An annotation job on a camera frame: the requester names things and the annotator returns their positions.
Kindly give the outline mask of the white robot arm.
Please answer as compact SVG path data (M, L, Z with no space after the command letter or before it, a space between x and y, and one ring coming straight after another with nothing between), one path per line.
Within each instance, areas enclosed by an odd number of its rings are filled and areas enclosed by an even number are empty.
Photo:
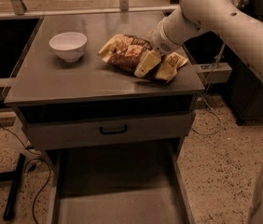
M179 0L176 10L148 33L148 39L154 50L170 54L207 31L217 34L263 82L263 22L241 12L229 0ZM248 224L263 224L263 165Z

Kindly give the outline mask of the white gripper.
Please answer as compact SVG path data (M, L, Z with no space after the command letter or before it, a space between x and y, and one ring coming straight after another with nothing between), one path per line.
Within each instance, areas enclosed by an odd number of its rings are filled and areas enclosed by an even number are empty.
M147 33L147 38L154 50L148 51L137 65L134 74L137 77L145 77L154 67L161 62L161 54L169 55L180 48L180 45L172 42L165 34L165 20Z

